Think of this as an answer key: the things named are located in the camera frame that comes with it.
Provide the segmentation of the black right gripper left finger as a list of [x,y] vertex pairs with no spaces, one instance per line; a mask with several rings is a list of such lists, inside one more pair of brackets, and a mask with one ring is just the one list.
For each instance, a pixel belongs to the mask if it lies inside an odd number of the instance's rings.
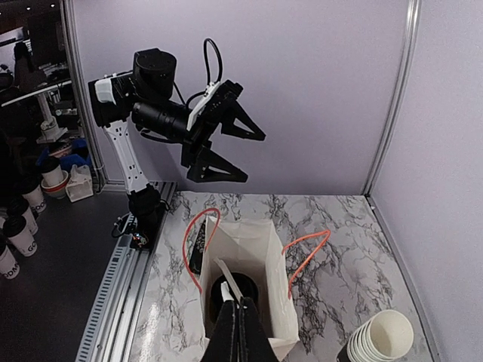
[[202,362],[237,362],[240,339],[239,307],[233,300],[223,303]]

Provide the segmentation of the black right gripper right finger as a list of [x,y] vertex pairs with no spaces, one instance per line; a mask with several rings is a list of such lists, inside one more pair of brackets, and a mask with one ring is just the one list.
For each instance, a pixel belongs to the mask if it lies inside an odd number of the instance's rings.
[[238,360],[278,361],[263,330],[254,301],[249,297],[242,297],[238,307]]

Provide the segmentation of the white paper takeout bag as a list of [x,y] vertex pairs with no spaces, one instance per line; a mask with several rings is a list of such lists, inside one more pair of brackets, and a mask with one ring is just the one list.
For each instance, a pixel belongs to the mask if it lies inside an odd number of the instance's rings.
[[191,275],[200,293],[205,342],[209,343],[220,313],[221,287],[228,287],[216,257],[231,271],[243,297],[253,299],[263,330],[278,360],[283,360],[299,342],[297,313],[292,299],[295,274],[288,275],[288,245],[283,245],[273,221],[240,219],[223,221],[220,211],[211,207],[189,223],[206,222],[205,250],[199,276]]

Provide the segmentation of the single white straw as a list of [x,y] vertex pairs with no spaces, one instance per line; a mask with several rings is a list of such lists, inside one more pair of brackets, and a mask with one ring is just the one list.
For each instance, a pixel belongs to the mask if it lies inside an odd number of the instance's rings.
[[240,291],[237,283],[235,282],[235,279],[234,279],[231,271],[229,270],[228,266],[226,265],[226,263],[223,260],[221,260],[218,257],[216,257],[214,259],[214,262],[219,266],[220,270],[223,273],[223,276],[226,279],[226,283],[229,285],[228,287],[224,287],[224,286],[221,287],[222,297],[223,298],[227,297],[228,294],[229,294],[229,289],[231,289],[231,291],[233,292],[233,295],[235,297],[235,300],[237,302],[240,302],[243,295],[242,295],[242,292]]

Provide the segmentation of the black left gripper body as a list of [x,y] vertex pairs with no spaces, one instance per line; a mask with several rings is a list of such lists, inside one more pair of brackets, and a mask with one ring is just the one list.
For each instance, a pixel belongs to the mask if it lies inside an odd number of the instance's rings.
[[220,123],[220,116],[219,112],[204,113],[202,117],[198,118],[191,131],[186,129],[187,121],[184,122],[180,136],[182,144],[181,164],[187,170],[202,146],[211,149],[210,138]]

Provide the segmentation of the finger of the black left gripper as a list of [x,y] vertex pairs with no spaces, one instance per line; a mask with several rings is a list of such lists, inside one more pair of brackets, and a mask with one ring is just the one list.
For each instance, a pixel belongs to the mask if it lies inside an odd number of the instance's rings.
[[222,134],[244,140],[265,140],[266,134],[254,123],[237,100],[222,100],[219,108]]
[[195,183],[246,183],[248,175],[225,158],[202,146],[190,164],[187,179]]

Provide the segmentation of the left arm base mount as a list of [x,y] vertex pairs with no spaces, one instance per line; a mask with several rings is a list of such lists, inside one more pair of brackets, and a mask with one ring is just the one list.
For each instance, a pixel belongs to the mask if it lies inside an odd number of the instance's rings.
[[137,250],[152,250],[158,239],[165,216],[163,210],[154,213],[154,219],[139,222],[131,213],[120,216],[112,227],[111,237],[120,238],[124,235],[130,236],[129,247]]

